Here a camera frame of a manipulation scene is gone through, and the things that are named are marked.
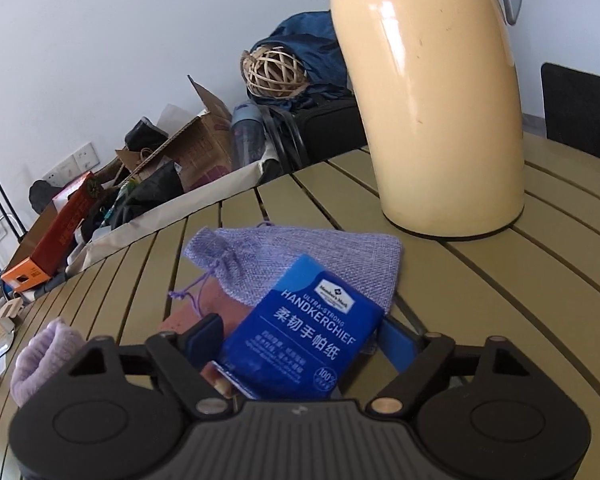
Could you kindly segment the blue handkerchief tissue pack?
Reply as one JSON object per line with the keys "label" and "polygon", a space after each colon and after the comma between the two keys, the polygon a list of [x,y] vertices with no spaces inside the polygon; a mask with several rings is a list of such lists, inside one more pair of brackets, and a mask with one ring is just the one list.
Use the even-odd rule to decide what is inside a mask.
{"label": "blue handkerchief tissue pack", "polygon": [[216,369],[251,400],[323,400],[385,311],[307,255],[222,345]]}

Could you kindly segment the purple fluffy toy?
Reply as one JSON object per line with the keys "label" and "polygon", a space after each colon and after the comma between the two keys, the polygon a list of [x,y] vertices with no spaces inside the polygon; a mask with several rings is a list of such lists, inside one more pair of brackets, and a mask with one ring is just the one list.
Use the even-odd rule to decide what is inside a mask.
{"label": "purple fluffy toy", "polygon": [[49,322],[17,356],[10,396],[22,408],[85,344],[83,336],[62,318]]}

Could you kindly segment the orange red box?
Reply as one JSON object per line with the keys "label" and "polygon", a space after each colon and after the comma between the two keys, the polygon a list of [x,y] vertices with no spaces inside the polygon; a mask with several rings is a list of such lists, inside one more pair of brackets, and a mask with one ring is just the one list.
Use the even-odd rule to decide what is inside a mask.
{"label": "orange red box", "polygon": [[74,232],[102,192],[89,171],[56,195],[23,237],[1,280],[14,292],[48,282],[66,261]]}

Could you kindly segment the open cardboard box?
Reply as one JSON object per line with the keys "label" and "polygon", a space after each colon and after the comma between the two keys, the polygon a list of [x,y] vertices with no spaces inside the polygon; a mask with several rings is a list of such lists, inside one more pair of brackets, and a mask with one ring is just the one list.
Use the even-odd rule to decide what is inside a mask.
{"label": "open cardboard box", "polygon": [[187,78],[204,104],[204,110],[170,136],[143,118],[138,124],[150,136],[158,133],[163,142],[155,148],[145,146],[141,150],[125,142],[125,149],[116,151],[122,166],[140,181],[146,180],[163,164],[174,162],[185,192],[233,170],[232,115],[220,98],[194,81],[192,76]]}

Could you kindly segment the blue water bottle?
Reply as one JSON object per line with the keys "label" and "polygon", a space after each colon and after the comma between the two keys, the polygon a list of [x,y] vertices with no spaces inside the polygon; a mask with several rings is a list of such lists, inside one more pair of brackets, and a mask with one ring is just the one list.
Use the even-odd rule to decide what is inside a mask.
{"label": "blue water bottle", "polygon": [[232,162],[234,169],[260,160],[265,152],[266,136],[260,108],[245,102],[234,108],[232,123]]}

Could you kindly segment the wicker rattan ball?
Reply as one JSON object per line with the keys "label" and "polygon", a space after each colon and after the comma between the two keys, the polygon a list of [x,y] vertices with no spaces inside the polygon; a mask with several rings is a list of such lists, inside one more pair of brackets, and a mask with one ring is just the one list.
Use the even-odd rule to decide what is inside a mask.
{"label": "wicker rattan ball", "polygon": [[259,98],[293,99],[310,84],[303,64],[279,46],[264,44],[242,52],[240,70],[247,90]]}

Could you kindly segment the black folding chair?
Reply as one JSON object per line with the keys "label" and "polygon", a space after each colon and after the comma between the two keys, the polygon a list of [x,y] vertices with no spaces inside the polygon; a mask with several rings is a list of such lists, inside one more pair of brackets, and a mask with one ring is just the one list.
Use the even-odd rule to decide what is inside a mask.
{"label": "black folding chair", "polygon": [[600,159],[600,76],[541,66],[546,136]]}

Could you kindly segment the yellow thermos jug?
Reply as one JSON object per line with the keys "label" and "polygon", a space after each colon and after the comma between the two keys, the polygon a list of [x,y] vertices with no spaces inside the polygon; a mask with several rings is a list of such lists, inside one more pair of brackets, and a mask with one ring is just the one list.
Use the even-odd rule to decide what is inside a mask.
{"label": "yellow thermos jug", "polygon": [[330,0],[386,218],[468,238],[524,209],[524,133],[507,29],[522,0]]}

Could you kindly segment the blue fabric bag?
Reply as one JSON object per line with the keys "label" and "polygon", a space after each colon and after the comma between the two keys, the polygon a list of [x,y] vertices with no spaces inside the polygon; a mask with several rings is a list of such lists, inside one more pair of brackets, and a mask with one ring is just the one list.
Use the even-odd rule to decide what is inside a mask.
{"label": "blue fabric bag", "polygon": [[247,96],[261,105],[277,106],[291,113],[308,110],[317,105],[350,98],[346,63],[338,44],[332,14],[328,11],[294,14],[277,25],[267,37],[248,50],[257,47],[283,47],[303,64],[309,76],[309,87],[293,99],[276,100]]}

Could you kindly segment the tan folding table frame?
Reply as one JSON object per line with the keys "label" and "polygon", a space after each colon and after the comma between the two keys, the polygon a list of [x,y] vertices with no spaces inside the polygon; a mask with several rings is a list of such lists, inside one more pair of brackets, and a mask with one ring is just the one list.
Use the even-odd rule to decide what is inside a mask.
{"label": "tan folding table frame", "polygon": [[524,208],[438,240],[354,151],[35,301],[0,479],[600,479],[600,160],[524,139]]}

